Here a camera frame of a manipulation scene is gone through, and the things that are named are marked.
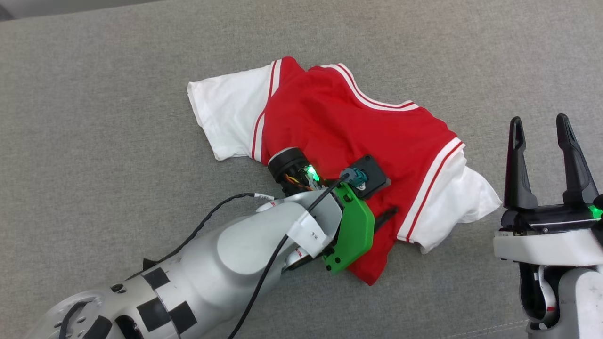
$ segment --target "white label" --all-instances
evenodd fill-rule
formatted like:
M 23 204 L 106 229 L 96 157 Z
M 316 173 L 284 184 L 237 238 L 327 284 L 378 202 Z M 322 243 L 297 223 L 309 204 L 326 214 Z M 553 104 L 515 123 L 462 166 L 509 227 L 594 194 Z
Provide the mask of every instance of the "white label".
M 261 194 L 261 193 L 255 193 L 254 197 L 262 198 L 262 199 L 266 199 L 266 200 L 274 200 L 275 199 L 272 195 Z
M 497 236 L 513 236 L 513 232 L 500 230 L 500 231 L 494 232 L 494 237 L 497 237 Z
M 287 231 L 287 235 L 306 250 L 312 258 L 316 258 L 333 240 L 333 238 L 324 234 L 323 229 L 320 228 L 314 217 L 307 212 L 295 221 Z

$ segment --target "gray fabric surface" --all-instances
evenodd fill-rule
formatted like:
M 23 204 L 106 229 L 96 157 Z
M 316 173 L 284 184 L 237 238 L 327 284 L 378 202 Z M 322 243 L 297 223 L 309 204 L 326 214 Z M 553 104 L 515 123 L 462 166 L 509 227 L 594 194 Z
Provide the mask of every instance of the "gray fabric surface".
M 603 185 L 601 31 L 597 0 L 174 0 L 0 23 L 0 335 L 161 257 L 224 197 L 278 193 L 259 163 L 213 159 L 189 80 L 284 55 L 343 62 L 369 96 L 446 121 L 501 195 L 521 115 L 533 191 L 559 203 L 558 113 Z M 493 257 L 501 213 L 428 255 L 396 245 L 373 287 L 317 262 L 287 274 L 240 338 L 524 338 L 518 269 Z

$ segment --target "green mount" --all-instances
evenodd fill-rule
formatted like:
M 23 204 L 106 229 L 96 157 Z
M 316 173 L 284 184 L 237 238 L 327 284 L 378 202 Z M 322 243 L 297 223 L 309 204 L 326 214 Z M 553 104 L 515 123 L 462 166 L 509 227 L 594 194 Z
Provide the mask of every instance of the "green mount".
M 343 204 L 343 216 L 337 244 L 323 260 L 327 270 L 337 274 L 370 250 L 375 219 L 367 203 L 360 200 L 348 184 L 342 183 L 334 191 Z

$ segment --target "green light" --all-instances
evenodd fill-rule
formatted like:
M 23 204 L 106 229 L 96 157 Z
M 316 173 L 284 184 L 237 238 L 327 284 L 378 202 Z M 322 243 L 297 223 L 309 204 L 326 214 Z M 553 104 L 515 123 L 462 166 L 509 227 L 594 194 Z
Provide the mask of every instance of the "green light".
M 593 219 L 601 219 L 601 214 L 603 214 L 602 210 L 594 206 L 589 206 L 589 209 L 591 212 L 593 212 Z
M 318 173 L 316 173 L 316 170 L 314 169 L 314 167 L 312 167 L 312 165 L 309 165 L 308 167 L 306 167 L 306 171 L 310 174 L 312 174 L 312 177 L 314 178 L 315 181 L 319 181 L 320 177 L 318 176 Z

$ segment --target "black cable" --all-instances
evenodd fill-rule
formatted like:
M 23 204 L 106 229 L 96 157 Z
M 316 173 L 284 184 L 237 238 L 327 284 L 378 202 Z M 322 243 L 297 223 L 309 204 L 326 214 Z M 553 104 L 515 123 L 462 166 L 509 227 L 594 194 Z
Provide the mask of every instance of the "black cable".
M 191 235 L 188 236 L 188 238 L 186 238 L 186 240 L 184 240 L 184 242 L 182 244 L 180 244 L 178 247 L 176 247 L 175 250 L 173 250 L 172 252 L 170 252 L 168 255 L 164 256 L 163 258 L 159 259 L 155 265 L 159 264 L 162 261 L 167 260 L 169 257 L 171 257 L 172 255 L 178 253 L 186 244 L 188 244 L 191 240 L 193 240 L 195 238 L 195 236 L 197 235 L 197 233 L 203 228 L 203 226 L 205 226 L 205 223 L 209 220 L 209 218 L 212 217 L 212 214 L 217 211 L 220 207 L 222 207 L 222 205 L 226 204 L 227 202 L 237 199 L 237 198 L 242 198 L 242 197 L 255 197 L 256 194 L 255 193 L 241 193 L 241 194 L 236 194 L 233 195 L 232 197 L 226 198 L 225 200 L 223 200 L 221 203 L 217 204 L 216 207 L 214 207 L 211 211 L 209 211 L 209 213 L 205 216 L 205 218 L 203 218 L 203 220 L 201 220 L 201 222 L 199 223 L 199 226 L 197 226 L 195 228 L 195 230 L 192 231 Z M 135 276 L 141 274 L 142 272 L 144 272 L 145 270 L 141 270 L 136 272 L 135 274 L 132 274 L 128 279 L 126 280 L 130 280 L 132 278 L 134 278 Z
M 239 319 L 239 322 L 236 324 L 235 329 L 232 330 L 232 332 L 228 336 L 228 339 L 233 339 L 235 337 L 236 333 L 239 332 L 239 329 L 243 325 L 243 322 L 245 322 L 245 318 L 247 318 L 247 315 L 249 314 L 249 311 L 251 311 L 251 307 L 253 306 L 253 303 L 256 301 L 257 295 L 260 293 L 260 289 L 262 288 L 264 279 L 266 279 L 266 276 L 268 275 L 268 271 L 270 271 L 270 267 L 276 260 L 276 256 L 279 254 L 280 250 L 285 245 L 285 242 L 287 241 L 287 239 L 289 239 L 289 236 L 285 234 L 285 236 L 280 240 L 279 244 L 276 246 L 276 249 L 274 249 L 272 256 L 270 256 L 270 259 L 268 260 L 268 263 L 266 264 L 266 268 L 264 268 L 264 272 L 262 272 L 262 276 L 260 277 L 260 280 L 257 282 L 256 289 L 253 291 L 253 294 L 251 295 L 251 299 L 249 299 L 249 302 L 247 303 L 247 307 L 245 308 L 243 315 Z
M 337 187 L 337 185 L 339 185 L 343 180 L 347 179 L 349 176 L 350 176 L 350 174 L 345 173 L 339 179 L 337 179 L 331 185 L 329 185 L 329 187 L 327 189 L 325 189 L 318 196 L 318 198 L 316 198 L 316 200 L 314 200 L 314 202 L 307 208 L 308 212 L 310 212 L 311 210 L 313 210 L 314 207 L 316 207 L 327 196 L 327 194 L 331 193 L 331 191 L 333 191 Z
M 80 307 L 84 306 L 87 303 L 88 302 L 77 302 L 69 309 L 69 311 L 67 311 L 67 314 L 65 314 L 65 318 L 63 318 L 63 322 L 61 322 L 61 329 L 58 332 L 58 339 L 65 339 L 67 337 L 67 326 L 69 326 L 69 321 L 71 320 L 71 317 L 74 316 L 75 312 L 77 312 Z

